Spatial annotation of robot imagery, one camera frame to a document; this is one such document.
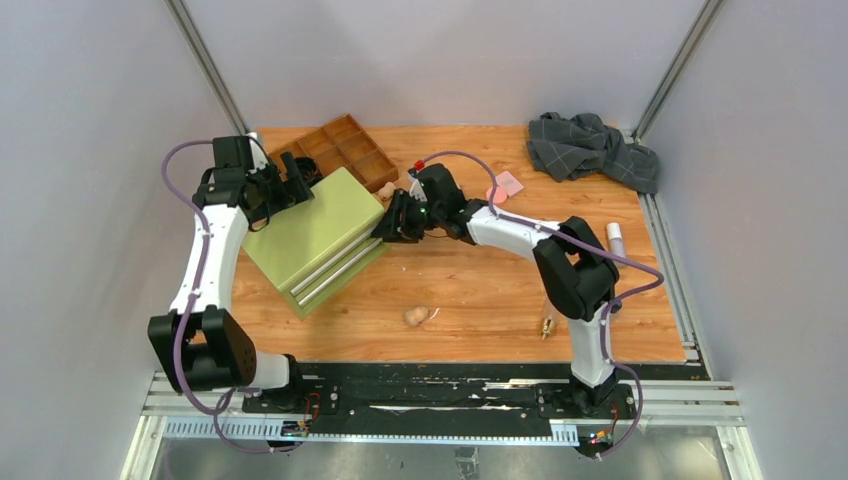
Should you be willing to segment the green drawer box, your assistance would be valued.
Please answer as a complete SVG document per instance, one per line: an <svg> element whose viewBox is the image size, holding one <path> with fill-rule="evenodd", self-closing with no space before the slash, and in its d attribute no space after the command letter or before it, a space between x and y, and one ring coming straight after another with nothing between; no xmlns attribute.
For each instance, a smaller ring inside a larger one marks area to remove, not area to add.
<svg viewBox="0 0 848 480"><path fill-rule="evenodd" d="M346 169L311 188L314 198L272 216L242 248L301 319L330 300L387 246L371 236L382 204Z"/></svg>

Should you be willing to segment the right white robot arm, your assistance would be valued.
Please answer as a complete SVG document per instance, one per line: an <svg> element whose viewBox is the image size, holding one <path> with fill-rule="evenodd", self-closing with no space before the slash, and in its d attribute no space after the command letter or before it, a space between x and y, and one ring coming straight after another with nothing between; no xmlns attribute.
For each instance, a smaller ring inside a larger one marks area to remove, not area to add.
<svg viewBox="0 0 848 480"><path fill-rule="evenodd" d="M613 261L588 223L516 216L487 200L468 199L441 163L413 176L410 191L396 189L371 235L386 243L417 243L440 228L451 239L495 247L535 263L548 303L568 322L573 361L571 400L582 415L609 407L617 385L609 357L608 309L619 279Z"/></svg>

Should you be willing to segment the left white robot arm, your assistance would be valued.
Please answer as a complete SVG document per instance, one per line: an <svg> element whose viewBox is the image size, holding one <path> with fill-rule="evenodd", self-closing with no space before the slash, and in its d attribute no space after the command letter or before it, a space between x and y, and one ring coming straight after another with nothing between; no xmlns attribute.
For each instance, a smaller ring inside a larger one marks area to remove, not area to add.
<svg viewBox="0 0 848 480"><path fill-rule="evenodd" d="M277 213L313 194L301 172L282 179L256 133L207 141L213 164L192 195L169 177L188 143L166 154L165 187L193 215L193 241L183 280L168 310L151 317L147 335L172 388L179 393L221 388L268 390L283 413L298 411L306 386L290 354L259 351L232 314L232 290L242 242L270 225Z"/></svg>

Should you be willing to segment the pink square pad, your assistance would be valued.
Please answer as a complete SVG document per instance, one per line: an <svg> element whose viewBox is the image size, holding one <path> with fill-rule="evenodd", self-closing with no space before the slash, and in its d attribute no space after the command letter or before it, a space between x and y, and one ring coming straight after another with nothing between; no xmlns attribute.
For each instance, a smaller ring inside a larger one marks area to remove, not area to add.
<svg viewBox="0 0 848 480"><path fill-rule="evenodd" d="M496 177L497 188L507 197L512 197L524 189L524 185L509 171L499 173Z"/></svg>

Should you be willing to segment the pink round sponge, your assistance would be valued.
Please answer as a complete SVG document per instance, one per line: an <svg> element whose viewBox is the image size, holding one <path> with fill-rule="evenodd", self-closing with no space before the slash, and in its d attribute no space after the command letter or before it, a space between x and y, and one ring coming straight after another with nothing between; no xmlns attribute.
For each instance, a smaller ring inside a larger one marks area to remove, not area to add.
<svg viewBox="0 0 848 480"><path fill-rule="evenodd" d="M490 205L502 205L509 199L509 194L501 187L490 187L486 192L485 198Z"/></svg>

